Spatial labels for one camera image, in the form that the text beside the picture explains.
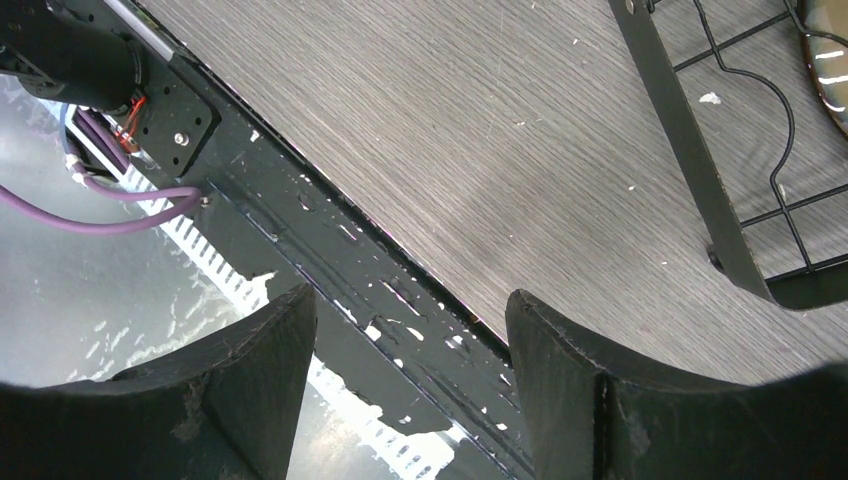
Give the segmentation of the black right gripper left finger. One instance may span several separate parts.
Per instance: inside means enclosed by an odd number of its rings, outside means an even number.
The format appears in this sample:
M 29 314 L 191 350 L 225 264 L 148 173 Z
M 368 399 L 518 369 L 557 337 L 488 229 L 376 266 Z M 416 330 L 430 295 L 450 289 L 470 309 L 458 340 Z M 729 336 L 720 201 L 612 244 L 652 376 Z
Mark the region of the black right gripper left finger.
M 296 286 L 106 381 L 1 388 L 5 479 L 283 479 L 316 338 Z

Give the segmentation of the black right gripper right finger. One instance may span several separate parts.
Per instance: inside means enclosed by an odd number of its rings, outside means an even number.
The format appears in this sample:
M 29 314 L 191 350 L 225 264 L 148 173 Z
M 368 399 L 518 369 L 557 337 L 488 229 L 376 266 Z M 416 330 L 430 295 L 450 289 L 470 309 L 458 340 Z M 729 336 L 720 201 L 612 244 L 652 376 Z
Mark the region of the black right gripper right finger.
M 505 311 L 539 479 L 843 479 L 847 366 L 758 386 L 694 374 L 525 290 Z

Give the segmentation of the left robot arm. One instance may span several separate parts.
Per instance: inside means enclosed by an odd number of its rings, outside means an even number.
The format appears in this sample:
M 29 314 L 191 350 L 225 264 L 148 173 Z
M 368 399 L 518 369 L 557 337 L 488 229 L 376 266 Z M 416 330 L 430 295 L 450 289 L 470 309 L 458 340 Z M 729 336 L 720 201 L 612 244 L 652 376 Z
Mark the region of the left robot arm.
M 41 99 L 122 113 L 143 83 L 143 56 L 130 38 L 47 1 L 3 1 L 1 73 Z

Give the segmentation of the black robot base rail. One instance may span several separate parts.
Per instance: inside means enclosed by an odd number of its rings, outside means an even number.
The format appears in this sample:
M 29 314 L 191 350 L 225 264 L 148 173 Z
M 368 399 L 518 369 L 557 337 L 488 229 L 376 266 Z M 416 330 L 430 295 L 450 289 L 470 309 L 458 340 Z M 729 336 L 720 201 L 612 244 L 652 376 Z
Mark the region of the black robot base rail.
M 202 207 L 166 232 L 231 302 L 316 292 L 309 383 L 403 479 L 529 479 L 514 376 L 469 312 L 193 55 L 126 1 L 71 1 L 146 54 L 131 190 L 186 181 Z

